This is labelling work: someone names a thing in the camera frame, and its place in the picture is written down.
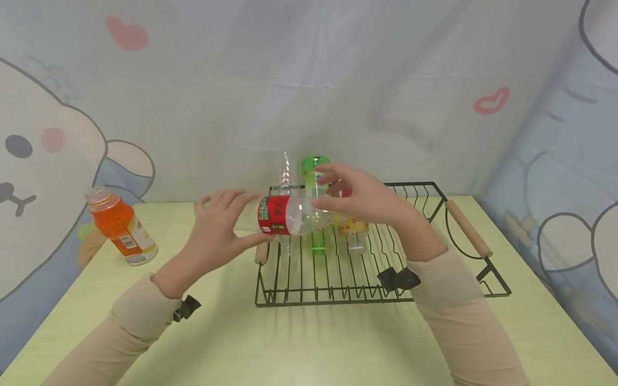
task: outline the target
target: arm sleeve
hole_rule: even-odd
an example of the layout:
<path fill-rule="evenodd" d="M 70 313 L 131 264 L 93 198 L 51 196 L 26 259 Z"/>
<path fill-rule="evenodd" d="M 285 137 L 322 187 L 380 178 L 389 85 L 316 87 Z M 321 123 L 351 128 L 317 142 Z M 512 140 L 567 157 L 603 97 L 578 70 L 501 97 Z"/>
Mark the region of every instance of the arm sleeve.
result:
<path fill-rule="evenodd" d="M 509 336 L 457 254 L 408 261 L 408 268 L 421 278 L 412 295 L 456 385 L 529 385 Z"/>
<path fill-rule="evenodd" d="M 45 386 L 115 385 L 171 324 L 180 299 L 166 298 L 148 274 L 115 303 L 43 382 Z"/>

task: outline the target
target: tabletop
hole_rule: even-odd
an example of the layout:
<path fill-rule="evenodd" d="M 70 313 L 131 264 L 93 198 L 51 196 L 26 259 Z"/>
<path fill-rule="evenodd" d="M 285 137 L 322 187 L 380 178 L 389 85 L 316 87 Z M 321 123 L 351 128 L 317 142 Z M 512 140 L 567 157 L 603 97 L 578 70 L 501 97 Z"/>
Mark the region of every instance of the tabletop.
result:
<path fill-rule="evenodd" d="M 470 196 L 451 199 L 492 248 L 492 262 L 512 290 L 489 303 L 532 384 L 618 384 L 477 202 Z M 0 385 L 39 385 L 126 288 L 181 249 L 193 223 L 191 203 L 138 204 L 135 210 L 159 243 L 158 255 L 132 267 L 107 242 L 0 377 Z M 239 220 L 239 229 L 247 218 Z M 450 243 L 444 215 L 438 214 L 433 224 Z M 451 227 L 458 245 L 473 251 L 461 231 Z M 173 323 L 120 384 L 450 384 L 444 359 L 414 303 L 257 308 L 254 255 L 247 251 L 195 284 L 189 294 L 202 307 L 190 319 Z"/>

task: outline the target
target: pink cheek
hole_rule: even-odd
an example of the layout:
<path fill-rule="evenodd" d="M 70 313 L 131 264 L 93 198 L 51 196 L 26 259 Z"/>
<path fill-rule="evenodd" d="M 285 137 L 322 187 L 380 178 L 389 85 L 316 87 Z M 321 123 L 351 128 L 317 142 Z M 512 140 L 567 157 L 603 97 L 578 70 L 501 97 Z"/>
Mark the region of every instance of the pink cheek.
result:
<path fill-rule="evenodd" d="M 66 136 L 61 128 L 49 127 L 43 132 L 43 147 L 50 153 L 58 153 L 64 146 L 65 140 Z"/>

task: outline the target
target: right hand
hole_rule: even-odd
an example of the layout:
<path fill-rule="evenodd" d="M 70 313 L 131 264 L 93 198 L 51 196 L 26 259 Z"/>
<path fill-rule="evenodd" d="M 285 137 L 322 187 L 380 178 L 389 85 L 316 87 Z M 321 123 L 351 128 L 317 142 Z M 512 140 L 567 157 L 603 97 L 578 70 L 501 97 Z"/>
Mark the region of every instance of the right hand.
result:
<path fill-rule="evenodd" d="M 393 189 L 374 176 L 348 165 L 322 164 L 315 167 L 322 172 L 320 184 L 332 184 L 326 193 L 337 196 L 314 198 L 311 204 L 325 211 L 341 212 L 365 222 L 398 227 L 419 216 L 419 212 Z M 339 192 L 352 190 L 352 196 L 338 197 Z"/>
<path fill-rule="evenodd" d="M 249 248 L 267 243 L 273 237 L 261 232 L 238 237 L 234 225 L 257 193 L 222 190 L 197 200 L 193 205 L 195 222 L 185 246 L 168 260 L 152 282 L 170 299 L 178 299 L 205 274 L 229 263 Z"/>

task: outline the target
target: pink heart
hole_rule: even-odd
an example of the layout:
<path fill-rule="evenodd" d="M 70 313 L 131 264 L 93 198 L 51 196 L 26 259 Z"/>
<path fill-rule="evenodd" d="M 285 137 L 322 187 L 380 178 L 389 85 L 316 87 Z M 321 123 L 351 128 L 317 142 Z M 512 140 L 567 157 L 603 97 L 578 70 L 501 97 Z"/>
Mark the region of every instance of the pink heart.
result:
<path fill-rule="evenodd" d="M 502 87 L 491 96 L 479 98 L 472 108 L 479 114 L 494 114 L 502 109 L 507 99 L 509 99 L 509 88 Z"/>
<path fill-rule="evenodd" d="M 125 51 L 139 51 L 148 44 L 148 33 L 140 25 L 124 25 L 114 16 L 106 18 L 105 25 L 116 44 Z"/>

